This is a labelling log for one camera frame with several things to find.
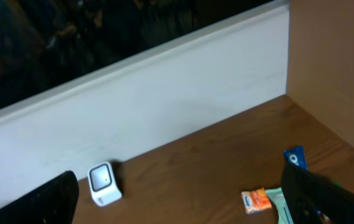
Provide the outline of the blue Oreo cookie pack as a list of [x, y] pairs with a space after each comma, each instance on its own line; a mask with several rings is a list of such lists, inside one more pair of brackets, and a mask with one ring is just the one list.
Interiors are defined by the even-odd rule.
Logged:
[[286, 149], [283, 152], [284, 158], [288, 163], [295, 164], [303, 169], [307, 169], [304, 147], [296, 146], [291, 149]]

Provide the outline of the orange snack packet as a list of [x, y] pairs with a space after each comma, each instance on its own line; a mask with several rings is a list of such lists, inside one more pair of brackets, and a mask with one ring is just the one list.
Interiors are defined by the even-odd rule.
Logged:
[[262, 212], [272, 208], [271, 202], [268, 199], [264, 188], [243, 191], [241, 193], [241, 198], [247, 214]]

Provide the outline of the pale green wipes packet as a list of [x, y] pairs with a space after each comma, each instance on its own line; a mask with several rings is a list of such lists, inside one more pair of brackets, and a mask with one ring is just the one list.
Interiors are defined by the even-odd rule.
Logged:
[[278, 213], [278, 224], [294, 224], [282, 189], [267, 189], [266, 195], [276, 206]]

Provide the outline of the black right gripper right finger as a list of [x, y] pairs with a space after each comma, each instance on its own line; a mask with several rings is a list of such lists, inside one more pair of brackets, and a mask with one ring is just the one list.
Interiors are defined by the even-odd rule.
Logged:
[[354, 194], [325, 177], [286, 164], [281, 188], [294, 223], [322, 223], [317, 212], [334, 223], [354, 223]]

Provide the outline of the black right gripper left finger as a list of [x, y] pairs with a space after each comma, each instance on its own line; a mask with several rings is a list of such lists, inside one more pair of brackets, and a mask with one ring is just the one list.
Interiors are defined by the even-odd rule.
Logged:
[[68, 170], [0, 209], [0, 224], [71, 224], [79, 197], [75, 174]]

